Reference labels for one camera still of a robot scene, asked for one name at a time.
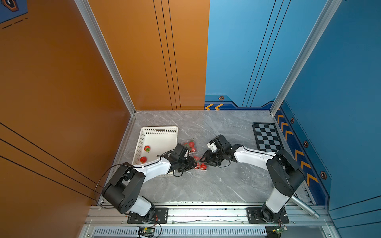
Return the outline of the clear plastic clamshell container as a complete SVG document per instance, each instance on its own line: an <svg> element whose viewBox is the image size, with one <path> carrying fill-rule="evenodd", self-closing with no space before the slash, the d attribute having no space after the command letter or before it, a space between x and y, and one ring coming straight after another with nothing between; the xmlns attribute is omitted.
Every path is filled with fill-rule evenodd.
<svg viewBox="0 0 381 238"><path fill-rule="evenodd" d="M190 154L197 152L196 143L194 140L187 140L183 142L183 145L188 149Z"/></svg>
<svg viewBox="0 0 381 238"><path fill-rule="evenodd" d="M201 155L197 155L195 154L194 156L194 159L197 163L195 169L196 170L201 170L201 171L206 171L207 170L207 165L205 163L201 163L200 160L201 160Z"/></svg>

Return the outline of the white perforated plastic basket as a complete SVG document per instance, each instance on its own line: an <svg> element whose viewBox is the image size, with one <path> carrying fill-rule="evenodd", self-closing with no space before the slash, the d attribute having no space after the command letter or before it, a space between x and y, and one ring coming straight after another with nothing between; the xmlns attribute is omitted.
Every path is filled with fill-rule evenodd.
<svg viewBox="0 0 381 238"><path fill-rule="evenodd" d="M172 127L143 127L136 146L133 166L144 173L145 182L168 173L170 163L161 155L173 150L177 145L178 128ZM149 152L144 151L145 146L150 146ZM146 157L147 162L141 163L140 158Z"/></svg>

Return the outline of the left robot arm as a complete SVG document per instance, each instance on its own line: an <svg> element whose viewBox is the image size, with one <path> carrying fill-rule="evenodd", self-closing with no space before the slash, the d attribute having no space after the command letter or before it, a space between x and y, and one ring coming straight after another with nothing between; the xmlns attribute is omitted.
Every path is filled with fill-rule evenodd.
<svg viewBox="0 0 381 238"><path fill-rule="evenodd" d="M182 144L157 156L153 162L131 165L120 164L116 172L102 189L102 196L121 214L135 213L151 221L155 216L155 205L140 196L143 184L168 173L183 173L197 167L194 157Z"/></svg>

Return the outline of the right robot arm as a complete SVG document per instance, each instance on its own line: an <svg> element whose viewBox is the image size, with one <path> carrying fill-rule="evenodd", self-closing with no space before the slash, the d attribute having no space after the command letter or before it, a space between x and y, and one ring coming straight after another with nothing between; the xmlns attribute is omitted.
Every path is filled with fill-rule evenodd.
<svg viewBox="0 0 381 238"><path fill-rule="evenodd" d="M249 149L240 144L231 145L223 135L208 144L208 150L200 162L218 167L223 161L244 163L268 171L274 189L263 204L259 217L266 223L273 223L285 215L285 205L293 201L301 209L314 216L316 213L295 192L306 178L305 172L286 150L265 152Z"/></svg>

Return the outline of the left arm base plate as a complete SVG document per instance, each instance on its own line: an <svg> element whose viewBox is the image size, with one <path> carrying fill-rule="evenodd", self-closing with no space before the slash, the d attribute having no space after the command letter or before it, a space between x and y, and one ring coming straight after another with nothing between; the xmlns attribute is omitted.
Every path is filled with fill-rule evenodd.
<svg viewBox="0 0 381 238"><path fill-rule="evenodd" d="M149 216L140 216L137 213L131 213L128 215L128 224L167 224L168 222L168 212L169 208L167 207L158 207L155 208L154 212Z"/></svg>

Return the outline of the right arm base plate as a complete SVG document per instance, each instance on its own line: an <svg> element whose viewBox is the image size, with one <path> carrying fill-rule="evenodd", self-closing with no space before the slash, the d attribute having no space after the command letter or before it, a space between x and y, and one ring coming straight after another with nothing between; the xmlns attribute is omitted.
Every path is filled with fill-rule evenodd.
<svg viewBox="0 0 381 238"><path fill-rule="evenodd" d="M289 219L285 208L273 213L267 208L248 207L247 217L250 224L288 224Z"/></svg>

